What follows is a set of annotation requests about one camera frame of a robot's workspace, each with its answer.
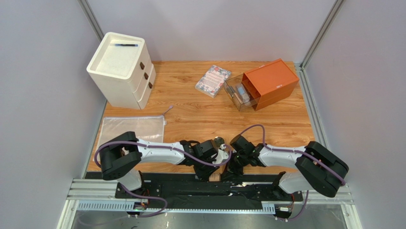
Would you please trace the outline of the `small peach bottle black cap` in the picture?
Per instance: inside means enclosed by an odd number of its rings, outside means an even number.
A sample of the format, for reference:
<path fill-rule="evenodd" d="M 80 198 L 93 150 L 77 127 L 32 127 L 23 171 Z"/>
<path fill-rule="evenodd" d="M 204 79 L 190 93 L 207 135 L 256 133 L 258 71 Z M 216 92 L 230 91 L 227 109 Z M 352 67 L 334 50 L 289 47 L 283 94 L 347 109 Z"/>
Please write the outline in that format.
<path fill-rule="evenodd" d="M 220 181 L 221 181 L 220 173 L 213 173 L 209 176 L 209 182 L 220 182 Z"/>

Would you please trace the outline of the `clear acrylic drawer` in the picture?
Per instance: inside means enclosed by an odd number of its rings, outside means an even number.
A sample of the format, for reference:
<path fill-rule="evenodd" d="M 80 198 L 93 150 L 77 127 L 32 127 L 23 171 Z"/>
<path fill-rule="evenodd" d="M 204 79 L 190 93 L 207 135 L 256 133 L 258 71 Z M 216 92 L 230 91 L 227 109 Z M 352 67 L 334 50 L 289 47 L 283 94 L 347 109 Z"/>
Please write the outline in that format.
<path fill-rule="evenodd" d="M 224 83 L 224 90 L 233 102 L 236 109 L 241 112 L 246 109 L 254 110 L 258 104 L 259 97 L 254 97 L 244 85 L 244 74 L 232 76 Z"/>

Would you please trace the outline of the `clear glitter bottle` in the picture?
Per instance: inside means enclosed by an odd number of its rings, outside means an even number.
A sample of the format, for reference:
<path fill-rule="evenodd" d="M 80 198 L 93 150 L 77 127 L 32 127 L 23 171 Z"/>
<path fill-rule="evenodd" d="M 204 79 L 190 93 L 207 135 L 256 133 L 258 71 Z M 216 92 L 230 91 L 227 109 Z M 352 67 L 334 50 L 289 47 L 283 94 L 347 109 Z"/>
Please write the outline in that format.
<path fill-rule="evenodd" d="M 238 92 L 241 96 L 241 100 L 243 104 L 250 105 L 251 104 L 251 98 L 248 92 L 246 91 L 245 87 L 240 83 L 236 87 L 238 87 Z"/>

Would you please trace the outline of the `peach foundation bottle grey cap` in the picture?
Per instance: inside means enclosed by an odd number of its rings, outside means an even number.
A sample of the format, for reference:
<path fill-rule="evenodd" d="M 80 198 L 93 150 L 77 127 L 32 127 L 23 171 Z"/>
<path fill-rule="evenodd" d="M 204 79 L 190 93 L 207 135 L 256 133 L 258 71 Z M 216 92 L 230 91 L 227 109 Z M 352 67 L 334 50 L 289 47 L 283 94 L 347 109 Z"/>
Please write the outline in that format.
<path fill-rule="evenodd" d="M 240 94 L 239 94 L 239 92 L 238 92 L 238 87 L 236 87 L 236 86 L 234 86 L 233 87 L 233 90 L 234 90 L 234 95 L 238 98 L 238 100 L 241 102 L 242 100 L 241 100 L 241 96 L 240 96 Z"/>

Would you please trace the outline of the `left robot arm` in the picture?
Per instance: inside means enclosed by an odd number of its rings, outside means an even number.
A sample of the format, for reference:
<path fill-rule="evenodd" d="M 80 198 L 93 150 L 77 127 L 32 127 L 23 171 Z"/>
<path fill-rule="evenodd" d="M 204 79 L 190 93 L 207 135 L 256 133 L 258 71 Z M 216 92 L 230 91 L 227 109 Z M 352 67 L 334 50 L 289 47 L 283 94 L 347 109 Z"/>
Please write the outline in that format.
<path fill-rule="evenodd" d="M 156 143 L 125 132 L 102 144 L 96 150 L 94 161 L 101 169 L 103 180 L 117 180 L 130 191 L 143 186 L 141 172 L 135 166 L 142 163 L 168 163 L 193 167 L 196 179 L 209 177 L 230 160 L 228 152 L 219 149 L 213 140 L 202 143 L 181 140 L 175 143 Z"/>

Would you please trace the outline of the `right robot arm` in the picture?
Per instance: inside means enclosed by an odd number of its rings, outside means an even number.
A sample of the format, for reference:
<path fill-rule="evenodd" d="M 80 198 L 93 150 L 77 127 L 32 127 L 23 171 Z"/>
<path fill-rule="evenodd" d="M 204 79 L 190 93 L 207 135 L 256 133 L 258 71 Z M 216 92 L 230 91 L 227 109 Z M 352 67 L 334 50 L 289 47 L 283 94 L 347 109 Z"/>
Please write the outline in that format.
<path fill-rule="evenodd" d="M 259 143 L 254 145 L 242 135 L 231 141 L 235 150 L 224 172 L 223 181 L 234 181 L 244 174 L 244 167 L 281 166 L 295 168 L 296 172 L 283 171 L 272 181 L 275 191 L 292 194 L 297 191 L 315 190 L 333 198 L 345 185 L 348 165 L 317 141 L 301 147 L 276 147 Z"/>

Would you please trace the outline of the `gold lid cream jar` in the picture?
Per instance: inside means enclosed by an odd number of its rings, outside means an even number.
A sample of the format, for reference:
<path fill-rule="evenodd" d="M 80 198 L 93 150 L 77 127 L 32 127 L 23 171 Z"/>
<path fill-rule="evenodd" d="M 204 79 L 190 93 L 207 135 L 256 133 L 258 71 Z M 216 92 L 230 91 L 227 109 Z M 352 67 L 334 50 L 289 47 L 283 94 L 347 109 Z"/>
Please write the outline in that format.
<path fill-rule="evenodd" d="M 220 147 L 221 145 L 223 145 L 223 144 L 225 144 L 225 141 L 224 141 L 224 139 L 222 138 L 222 137 L 216 137 L 214 140 L 214 143 L 218 146 L 218 147 Z"/>

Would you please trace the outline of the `clear mesh zipper pouch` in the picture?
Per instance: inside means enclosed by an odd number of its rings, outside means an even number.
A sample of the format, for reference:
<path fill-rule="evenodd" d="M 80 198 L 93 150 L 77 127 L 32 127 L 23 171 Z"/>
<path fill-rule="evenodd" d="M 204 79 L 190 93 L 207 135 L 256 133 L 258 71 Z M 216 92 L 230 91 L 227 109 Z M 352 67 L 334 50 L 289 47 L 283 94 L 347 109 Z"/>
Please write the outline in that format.
<path fill-rule="evenodd" d="M 101 122 L 97 145 L 94 149 L 128 131 L 133 131 L 137 138 L 162 143 L 166 124 L 163 115 L 105 117 Z"/>

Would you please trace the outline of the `floral notebook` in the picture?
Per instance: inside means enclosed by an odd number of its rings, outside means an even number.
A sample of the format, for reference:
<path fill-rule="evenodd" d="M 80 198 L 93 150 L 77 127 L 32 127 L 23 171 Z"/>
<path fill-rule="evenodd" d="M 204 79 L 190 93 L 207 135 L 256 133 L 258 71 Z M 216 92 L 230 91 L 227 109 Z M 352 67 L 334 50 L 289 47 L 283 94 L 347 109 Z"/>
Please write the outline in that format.
<path fill-rule="evenodd" d="M 221 90 L 224 82 L 232 75 L 232 72 L 212 65 L 209 70 L 197 82 L 194 88 L 211 98 L 215 98 Z"/>

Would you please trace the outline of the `orange drawer box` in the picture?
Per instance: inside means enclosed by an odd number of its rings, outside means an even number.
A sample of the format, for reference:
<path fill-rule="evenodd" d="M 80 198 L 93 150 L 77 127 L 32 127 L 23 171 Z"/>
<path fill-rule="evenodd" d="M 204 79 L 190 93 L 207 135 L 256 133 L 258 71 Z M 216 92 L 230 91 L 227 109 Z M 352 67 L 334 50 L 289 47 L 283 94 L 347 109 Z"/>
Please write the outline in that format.
<path fill-rule="evenodd" d="M 255 111 L 289 97 L 299 82 L 293 70 L 277 59 L 243 73 L 242 84 L 254 99 Z"/>

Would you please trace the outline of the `white drawer cabinet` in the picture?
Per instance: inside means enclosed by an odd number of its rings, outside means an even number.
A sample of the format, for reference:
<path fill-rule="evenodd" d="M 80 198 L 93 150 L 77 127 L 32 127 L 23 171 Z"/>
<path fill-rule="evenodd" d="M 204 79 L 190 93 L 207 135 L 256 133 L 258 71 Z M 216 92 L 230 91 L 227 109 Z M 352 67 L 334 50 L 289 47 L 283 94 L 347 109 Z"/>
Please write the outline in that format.
<path fill-rule="evenodd" d="M 87 72 L 111 106 L 138 110 L 146 107 L 156 79 L 145 39 L 115 32 L 105 34 Z"/>

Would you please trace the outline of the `black pen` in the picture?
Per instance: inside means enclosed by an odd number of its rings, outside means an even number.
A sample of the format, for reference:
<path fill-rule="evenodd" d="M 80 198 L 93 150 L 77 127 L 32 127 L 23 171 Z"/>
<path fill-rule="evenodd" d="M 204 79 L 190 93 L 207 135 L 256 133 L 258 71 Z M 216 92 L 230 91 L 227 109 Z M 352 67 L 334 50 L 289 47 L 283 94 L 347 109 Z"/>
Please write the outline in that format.
<path fill-rule="evenodd" d="M 138 47 L 139 45 L 138 44 L 125 44 L 125 43 L 116 43 L 116 44 L 114 44 L 113 46 L 116 46 L 116 47 Z"/>

